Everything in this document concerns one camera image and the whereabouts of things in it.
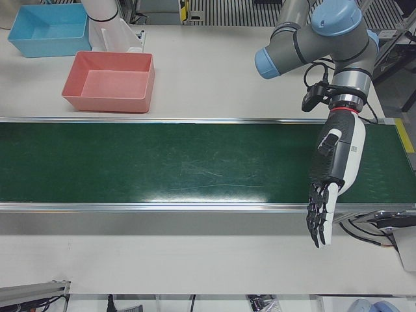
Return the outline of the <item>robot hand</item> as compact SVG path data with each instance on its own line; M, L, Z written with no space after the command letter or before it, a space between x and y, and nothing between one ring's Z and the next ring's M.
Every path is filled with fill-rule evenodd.
M309 171L306 224L317 248L331 244L337 199L356 180L365 137L365 126L356 111L330 111L318 136Z

